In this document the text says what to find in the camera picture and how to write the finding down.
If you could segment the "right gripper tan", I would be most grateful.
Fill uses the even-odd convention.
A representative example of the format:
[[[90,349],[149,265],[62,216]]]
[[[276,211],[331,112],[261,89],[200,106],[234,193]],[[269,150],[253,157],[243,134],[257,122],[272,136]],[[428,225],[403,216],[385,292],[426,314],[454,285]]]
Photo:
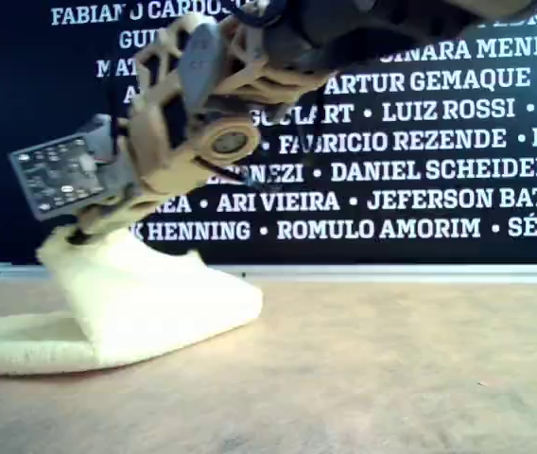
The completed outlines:
[[[77,222],[68,226],[63,240],[96,242],[151,214],[162,201],[205,185],[207,179],[207,173],[161,173],[158,179],[146,183],[136,175],[123,176],[123,201],[109,198],[84,208]]]

